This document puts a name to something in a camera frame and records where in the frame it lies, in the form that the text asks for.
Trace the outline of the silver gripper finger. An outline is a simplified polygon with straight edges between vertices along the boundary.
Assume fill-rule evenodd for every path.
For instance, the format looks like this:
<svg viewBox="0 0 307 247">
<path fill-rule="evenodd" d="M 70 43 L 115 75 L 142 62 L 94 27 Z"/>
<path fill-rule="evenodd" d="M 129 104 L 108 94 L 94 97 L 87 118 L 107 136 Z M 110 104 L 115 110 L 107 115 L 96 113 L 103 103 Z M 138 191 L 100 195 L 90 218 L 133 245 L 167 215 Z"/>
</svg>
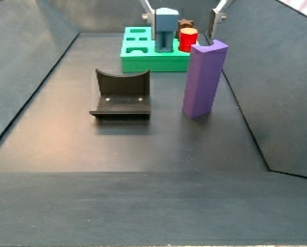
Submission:
<svg viewBox="0 0 307 247">
<path fill-rule="evenodd" d="M 142 8 L 145 8 L 145 13 L 142 14 L 142 18 L 151 25 L 151 39 L 155 39 L 155 10 L 153 9 L 149 0 L 139 0 Z"/>
<path fill-rule="evenodd" d="M 223 9 L 227 5 L 227 2 L 229 0 L 221 0 L 217 7 L 211 10 L 211 31 L 210 31 L 211 39 L 214 39 L 218 23 L 226 17 L 226 13 L 223 12 Z"/>
</svg>

